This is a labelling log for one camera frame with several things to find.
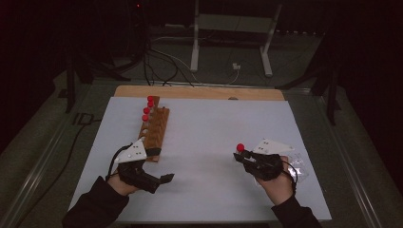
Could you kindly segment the black stand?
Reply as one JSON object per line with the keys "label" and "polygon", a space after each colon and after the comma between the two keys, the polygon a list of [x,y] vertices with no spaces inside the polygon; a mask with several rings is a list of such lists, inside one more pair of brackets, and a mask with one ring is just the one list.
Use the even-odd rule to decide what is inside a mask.
{"label": "black stand", "polygon": [[337,107],[336,91],[338,80],[337,67],[329,65],[320,66],[317,69],[304,73],[302,76],[285,85],[276,86],[276,89],[288,90],[313,78],[315,78],[316,81],[314,82],[314,85],[311,87],[310,91],[314,96],[322,96],[324,92],[327,92],[326,116],[329,122],[332,125],[335,125],[335,110]]}
{"label": "black stand", "polygon": [[66,53],[67,88],[64,93],[64,96],[67,98],[66,113],[69,113],[72,110],[76,102],[75,77],[78,77],[84,84],[91,84],[93,76],[90,69],[92,67],[99,69],[104,74],[117,81],[128,81],[128,78],[123,77],[110,68],[107,68],[102,63],[90,58],[84,53]]}

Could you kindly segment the person's left hand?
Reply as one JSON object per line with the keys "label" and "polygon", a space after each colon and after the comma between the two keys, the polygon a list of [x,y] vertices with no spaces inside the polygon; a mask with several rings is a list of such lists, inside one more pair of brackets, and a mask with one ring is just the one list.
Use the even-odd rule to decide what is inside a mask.
{"label": "person's left hand", "polygon": [[122,181],[118,174],[112,175],[106,182],[122,196],[128,196],[138,191],[136,186],[129,185]]}

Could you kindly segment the metal floor rail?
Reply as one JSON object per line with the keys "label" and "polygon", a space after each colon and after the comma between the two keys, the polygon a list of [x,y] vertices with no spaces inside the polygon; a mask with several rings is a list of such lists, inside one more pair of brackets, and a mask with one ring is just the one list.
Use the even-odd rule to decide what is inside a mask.
{"label": "metal floor rail", "polygon": [[13,228],[26,211],[89,90],[90,85],[77,87],[76,102],[69,113],[64,99],[51,96],[0,156],[0,228]]}
{"label": "metal floor rail", "polygon": [[314,101],[319,110],[321,119],[323,120],[324,124],[326,125],[331,135],[332,141],[336,144],[336,154],[338,156],[338,159],[340,160],[344,172],[346,173],[348,182],[350,183],[357,204],[359,205],[360,211],[363,214],[363,217],[365,218],[368,227],[384,228],[383,225],[381,224],[379,216],[374,210],[373,204],[370,201],[367,191],[364,188],[362,181],[360,180],[355,170],[353,162],[348,154],[347,148],[342,138],[337,133],[336,128],[328,120],[326,114],[327,106],[325,104],[324,99],[321,97],[315,97]]}

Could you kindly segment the wooden test tube rack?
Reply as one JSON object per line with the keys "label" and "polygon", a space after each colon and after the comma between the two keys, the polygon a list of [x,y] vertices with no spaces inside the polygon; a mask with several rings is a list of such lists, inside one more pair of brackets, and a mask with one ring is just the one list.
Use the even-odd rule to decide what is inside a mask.
{"label": "wooden test tube rack", "polygon": [[[142,123],[138,139],[144,144],[145,150],[147,148],[163,147],[163,139],[167,127],[170,109],[165,106],[159,106],[160,97],[153,96],[154,109],[150,109],[149,123]],[[148,157],[148,162],[158,162],[159,156]]]}

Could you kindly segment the white table mat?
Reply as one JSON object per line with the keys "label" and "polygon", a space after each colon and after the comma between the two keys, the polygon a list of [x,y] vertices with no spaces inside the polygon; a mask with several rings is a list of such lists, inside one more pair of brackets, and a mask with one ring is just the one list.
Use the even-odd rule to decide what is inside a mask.
{"label": "white table mat", "polygon": [[238,143],[253,149],[269,139],[289,145],[307,178],[297,184],[297,199],[320,220],[331,219],[315,170],[285,101],[168,99],[170,114],[159,161],[144,170],[172,174],[173,180],[150,194],[137,192],[120,214],[121,223],[243,223],[275,219],[271,202],[254,178],[236,162]]}

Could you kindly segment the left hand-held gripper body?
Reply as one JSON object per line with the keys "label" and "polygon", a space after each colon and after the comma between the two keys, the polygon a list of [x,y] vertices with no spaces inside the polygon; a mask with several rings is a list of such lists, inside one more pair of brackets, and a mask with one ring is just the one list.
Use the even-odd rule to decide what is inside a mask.
{"label": "left hand-held gripper body", "polygon": [[146,158],[143,141],[137,140],[120,148],[113,157],[113,163],[118,165],[121,181],[154,194],[160,186],[160,180],[144,171]]}

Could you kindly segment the person's right hand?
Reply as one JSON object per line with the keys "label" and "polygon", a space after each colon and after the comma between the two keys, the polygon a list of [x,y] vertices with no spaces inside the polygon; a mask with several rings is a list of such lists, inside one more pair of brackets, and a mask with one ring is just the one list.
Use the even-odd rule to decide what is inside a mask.
{"label": "person's right hand", "polygon": [[280,205],[294,195],[293,180],[288,172],[288,158],[280,157],[282,160],[283,171],[281,174],[272,180],[257,179],[259,185],[264,189],[266,195],[275,205]]}

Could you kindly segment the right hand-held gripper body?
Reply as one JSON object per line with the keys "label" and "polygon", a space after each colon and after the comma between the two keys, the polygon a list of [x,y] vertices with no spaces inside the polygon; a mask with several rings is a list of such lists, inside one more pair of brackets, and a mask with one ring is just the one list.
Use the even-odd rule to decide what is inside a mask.
{"label": "right hand-held gripper body", "polygon": [[243,150],[245,171],[263,181],[276,179],[280,174],[285,174],[294,181],[293,177],[284,170],[283,165],[287,162],[280,156],[280,153],[293,149],[291,145],[263,139],[252,151]]}

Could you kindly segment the white metal stand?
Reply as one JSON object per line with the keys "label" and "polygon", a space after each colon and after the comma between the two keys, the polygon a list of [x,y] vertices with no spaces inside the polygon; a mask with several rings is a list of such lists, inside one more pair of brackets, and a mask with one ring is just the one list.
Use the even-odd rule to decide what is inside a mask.
{"label": "white metal stand", "polygon": [[275,34],[281,9],[282,4],[276,4],[274,14],[271,17],[211,14],[200,12],[200,0],[195,0],[193,47],[190,71],[198,71],[200,52],[199,31],[201,29],[210,29],[213,31],[255,32],[266,34],[266,41],[262,46],[259,47],[259,54],[264,75],[271,77],[273,75],[273,70],[270,64],[268,51]]}

